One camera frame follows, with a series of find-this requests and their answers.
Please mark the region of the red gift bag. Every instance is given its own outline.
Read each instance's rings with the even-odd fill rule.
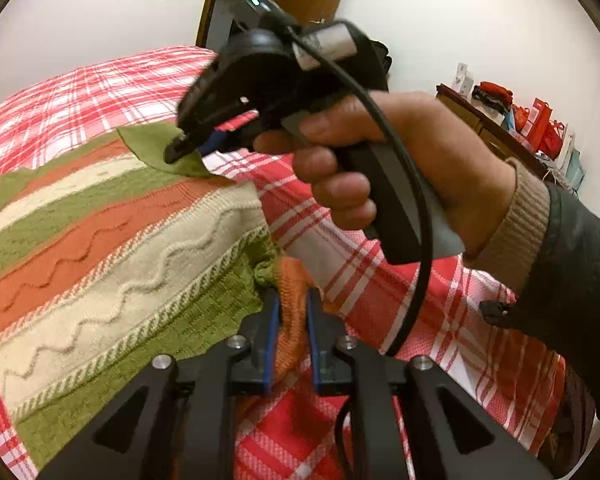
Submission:
[[[540,147],[540,142],[542,142],[544,132],[549,124],[551,112],[552,110],[547,103],[536,98],[534,100],[534,105],[529,111],[529,117],[526,120],[525,127],[520,131],[536,151]]]
[[[544,131],[544,136],[540,141],[538,149],[541,152],[546,153],[551,158],[556,158],[560,155],[562,149],[562,133],[564,131],[564,124],[554,121],[549,121]]]

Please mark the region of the hand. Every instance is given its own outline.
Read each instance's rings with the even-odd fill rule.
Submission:
[[[477,255],[504,218],[516,188],[515,170],[490,152],[478,135],[437,99],[419,92],[373,92],[372,98],[396,128],[420,173],[436,190],[449,225]],[[318,203],[331,209],[342,229],[367,227],[376,216],[369,181],[361,173],[337,173],[328,146],[384,141],[378,126],[355,97],[306,118],[302,134],[317,146],[301,147],[282,131],[264,132],[254,142],[263,153],[294,152],[298,179],[311,184]]]

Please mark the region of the black cable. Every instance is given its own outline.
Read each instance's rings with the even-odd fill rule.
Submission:
[[[337,78],[339,78],[340,81],[351,90],[353,95],[360,100],[360,102],[366,108],[366,111],[369,113],[369,115],[371,115],[371,118],[378,125],[378,128],[384,135],[384,138],[391,145],[394,153],[397,155],[400,165],[407,174],[411,190],[413,191],[413,197],[418,209],[418,222],[420,223],[421,261],[420,269],[418,271],[418,281],[416,282],[416,287],[413,291],[413,297],[411,298],[410,306],[404,316],[404,320],[402,321],[400,329],[398,330],[394,340],[389,345],[389,348],[385,354],[389,357],[393,357],[399,352],[416,323],[416,319],[420,313],[420,307],[422,306],[427,293],[429,277],[431,276],[431,267],[433,264],[433,235],[431,218],[429,215],[429,208],[427,207],[427,202],[424,197],[424,192],[418,179],[416,165],[404,147],[400,135],[395,131],[391,124],[389,124],[389,121],[379,108],[378,104],[373,101],[366,90],[362,88],[362,86],[355,79],[353,79],[352,76],[346,72],[346,70],[337,65],[337,63],[325,58],[318,50],[298,36],[293,28],[289,27],[285,32],[294,43],[298,44],[298,46],[300,46],[305,52],[320,62],[320,65],[325,70],[328,70]],[[347,480],[353,478],[353,471],[344,449],[342,431],[344,428],[344,419],[349,412],[349,407],[350,402],[349,399],[347,399],[338,413],[334,427],[338,457]]]
[[[344,478],[347,480],[353,478],[353,469],[347,458],[347,451],[344,447],[344,419],[347,418],[351,409],[351,399],[348,398],[344,401],[344,404],[340,408],[338,415],[336,416],[336,422],[333,427],[333,436],[336,442],[336,450],[338,451],[338,460],[340,461],[340,467],[344,473]]]

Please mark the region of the bed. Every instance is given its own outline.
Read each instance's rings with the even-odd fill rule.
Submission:
[[[0,176],[38,167],[117,126],[173,120],[178,99],[213,57],[192,46],[161,48],[77,68],[18,92],[0,103]],[[254,181],[278,244],[304,262],[351,332],[386,349],[404,318],[417,266],[391,267],[377,242],[337,229],[309,187],[295,179],[289,156],[214,153],[205,163],[217,174]],[[512,300],[512,293],[458,257],[436,261],[426,302],[398,356],[430,355],[537,453],[560,404],[565,364],[535,339],[488,326],[478,312],[486,299]],[[342,400],[316,397],[308,371],[306,358],[238,423],[236,478],[341,476],[333,423]],[[35,478],[1,400],[0,456],[18,478]]]

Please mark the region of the black jacket sleeve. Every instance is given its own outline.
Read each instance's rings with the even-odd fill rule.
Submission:
[[[585,381],[600,419],[600,220],[549,185],[544,241],[515,305],[484,302],[487,322],[534,336]]]

